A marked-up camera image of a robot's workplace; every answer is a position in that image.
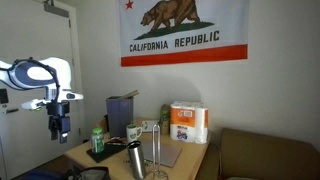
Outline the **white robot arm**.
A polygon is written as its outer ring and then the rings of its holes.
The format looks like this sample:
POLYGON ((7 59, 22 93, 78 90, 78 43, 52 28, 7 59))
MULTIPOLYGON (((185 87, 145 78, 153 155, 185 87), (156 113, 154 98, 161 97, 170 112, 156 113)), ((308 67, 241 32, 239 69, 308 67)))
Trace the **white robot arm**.
POLYGON ((83 95, 72 91, 71 68, 61 58, 49 57, 44 60, 17 59, 12 64, 0 61, 0 80, 8 87, 19 90, 45 89, 41 99, 21 104, 23 109, 39 110, 43 106, 49 115, 48 129, 51 139, 66 143, 71 130, 70 101, 82 100, 83 95))

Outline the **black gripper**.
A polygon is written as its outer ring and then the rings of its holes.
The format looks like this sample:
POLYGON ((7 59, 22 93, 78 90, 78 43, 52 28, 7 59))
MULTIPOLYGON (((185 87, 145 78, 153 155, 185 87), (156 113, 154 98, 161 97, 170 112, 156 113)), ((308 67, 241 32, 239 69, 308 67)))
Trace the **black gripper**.
POLYGON ((51 103, 47 106, 49 115, 49 129, 51 130, 51 140, 57 140, 58 131, 60 132, 60 144, 67 142, 68 133, 71 129, 70 111, 68 102, 51 103))

